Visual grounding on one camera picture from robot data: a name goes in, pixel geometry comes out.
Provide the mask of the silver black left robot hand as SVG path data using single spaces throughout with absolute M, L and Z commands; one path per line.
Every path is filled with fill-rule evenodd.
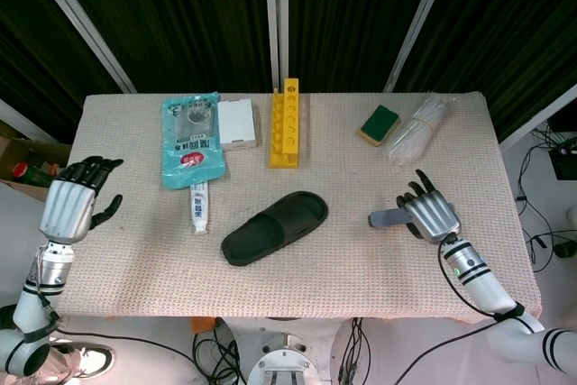
M 124 163 L 90 156 L 67 166 L 50 184 L 39 225 L 51 242 L 71 245 L 114 216 L 123 196 L 114 196 L 106 209 L 94 212 L 96 199 L 112 171 Z

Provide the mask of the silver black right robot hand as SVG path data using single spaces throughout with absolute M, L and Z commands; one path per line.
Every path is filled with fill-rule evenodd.
M 462 223 L 454 208 L 424 171 L 417 169 L 416 174 L 419 181 L 410 181 L 411 190 L 396 198 L 398 208 L 408 214 L 408 230 L 417 239 L 434 244 L 456 239 Z

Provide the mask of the grey scrub brush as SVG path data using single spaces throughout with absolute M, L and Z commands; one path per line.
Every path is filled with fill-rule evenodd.
M 368 215 L 369 226 L 373 228 L 406 225 L 410 222 L 411 217 L 404 208 L 373 211 Z

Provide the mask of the black slipper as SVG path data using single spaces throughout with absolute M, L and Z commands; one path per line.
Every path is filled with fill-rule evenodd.
M 263 259 L 315 231 L 328 216 L 327 203 L 309 191 L 290 193 L 229 233 L 221 251 L 233 266 Z

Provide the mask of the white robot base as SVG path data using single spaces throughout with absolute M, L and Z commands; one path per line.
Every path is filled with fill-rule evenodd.
M 226 317 L 246 385 L 337 385 L 343 318 Z

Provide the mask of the green can with red lid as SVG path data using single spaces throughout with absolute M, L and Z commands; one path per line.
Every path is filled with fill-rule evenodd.
M 62 170 L 63 168 L 57 163 L 44 162 L 42 165 L 36 166 L 22 161 L 14 166 L 12 174 L 17 182 L 47 188 Z

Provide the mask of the brown cardboard carton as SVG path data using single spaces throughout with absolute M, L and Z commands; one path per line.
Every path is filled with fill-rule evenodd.
M 14 166 L 22 161 L 36 166 L 48 162 L 57 163 L 64 169 L 68 165 L 70 151 L 69 144 L 36 142 L 24 138 L 0 120 L 0 184 L 44 201 L 49 187 L 35 187 L 15 181 L 12 174 Z

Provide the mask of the bundle of clear plastic tubes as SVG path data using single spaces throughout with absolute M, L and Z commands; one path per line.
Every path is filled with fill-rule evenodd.
M 386 155 L 394 164 L 417 160 L 432 140 L 453 104 L 447 96 L 429 93 L 387 142 Z

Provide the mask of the green yellow sponge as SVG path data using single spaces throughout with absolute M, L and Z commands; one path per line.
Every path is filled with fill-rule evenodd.
M 362 124 L 359 134 L 373 146 L 381 146 L 394 130 L 399 115 L 384 105 L 378 105 L 368 119 Z

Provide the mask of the beige waffle table cloth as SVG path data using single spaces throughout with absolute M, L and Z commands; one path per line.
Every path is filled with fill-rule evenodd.
M 479 316 L 445 281 L 436 248 L 406 228 L 374 229 L 372 211 L 395 206 L 422 170 L 454 205 L 469 240 L 508 293 L 539 315 L 542 300 L 528 259 L 508 176 L 485 97 L 454 96 L 421 157 L 392 165 L 358 129 L 378 105 L 409 115 L 419 94 L 311 94 L 301 97 L 299 165 L 268 165 L 270 103 L 251 97 L 257 147 L 228 151 L 226 173 L 209 187 L 209 225 L 196 235 L 186 190 L 161 185 L 162 94 L 92 95 L 70 159 L 122 159 L 96 207 L 124 200 L 88 233 L 58 310 L 71 316 L 285 316 L 379 318 Z M 295 191 L 319 195 L 326 220 L 311 234 L 245 267 L 228 263 L 223 239 Z

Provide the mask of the white toothpaste tube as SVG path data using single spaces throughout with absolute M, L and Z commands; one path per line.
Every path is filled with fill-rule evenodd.
M 189 188 L 192 225 L 195 234 L 206 234 L 209 219 L 208 182 L 194 184 Z

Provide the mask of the teal plastic pouch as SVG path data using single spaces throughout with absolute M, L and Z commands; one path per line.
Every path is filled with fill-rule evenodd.
M 173 97 L 160 109 L 161 180 L 167 189 L 182 189 L 225 174 L 216 92 Z

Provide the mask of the black electronic box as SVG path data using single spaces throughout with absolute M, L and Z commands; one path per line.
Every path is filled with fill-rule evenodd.
M 570 138 L 549 141 L 549 158 L 558 180 L 577 180 L 577 133 Z

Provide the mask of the yellow test tube rack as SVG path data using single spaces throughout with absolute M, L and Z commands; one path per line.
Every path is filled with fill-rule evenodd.
M 284 80 L 284 91 L 274 91 L 270 115 L 271 169 L 296 169 L 299 155 L 299 88 L 297 78 Z

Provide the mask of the small orange block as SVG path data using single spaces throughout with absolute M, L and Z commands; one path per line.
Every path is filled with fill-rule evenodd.
M 212 332 L 215 329 L 216 318 L 212 316 L 193 316 L 190 327 L 194 335 Z

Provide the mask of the white cardboard box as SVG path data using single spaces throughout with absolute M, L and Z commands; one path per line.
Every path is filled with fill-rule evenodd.
M 219 137 L 224 151 L 257 146 L 254 112 L 250 99 L 221 101 L 217 105 Z

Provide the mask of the white low frame rail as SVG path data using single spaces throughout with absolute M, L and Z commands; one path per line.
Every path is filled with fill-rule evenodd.
M 0 120 L 30 140 L 57 143 L 51 135 L 0 99 Z
M 556 98 L 551 104 L 531 117 L 526 123 L 518 127 L 512 134 L 499 143 L 501 153 L 510 149 L 514 144 L 519 142 L 524 136 L 529 134 L 538 125 L 548 120 L 560 110 L 569 105 L 577 98 L 577 83 L 565 91 L 561 96 Z

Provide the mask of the white slanted frame post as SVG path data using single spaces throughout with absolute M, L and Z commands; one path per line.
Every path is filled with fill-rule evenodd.
M 136 94 L 138 92 L 136 86 L 80 2 L 78 0 L 54 0 L 54 2 L 66 15 L 79 36 L 121 91 L 127 94 Z
M 408 27 L 405 38 L 400 46 L 398 55 L 393 63 L 389 77 L 383 88 L 383 93 L 390 93 L 394 90 L 402 69 L 412 51 L 417 38 L 426 22 L 426 19 L 433 7 L 435 0 L 420 0 L 413 19 Z

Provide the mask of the white upright frame post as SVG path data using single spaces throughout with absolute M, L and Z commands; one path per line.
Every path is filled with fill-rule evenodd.
M 281 90 L 289 76 L 289 0 L 266 0 L 272 86 Z

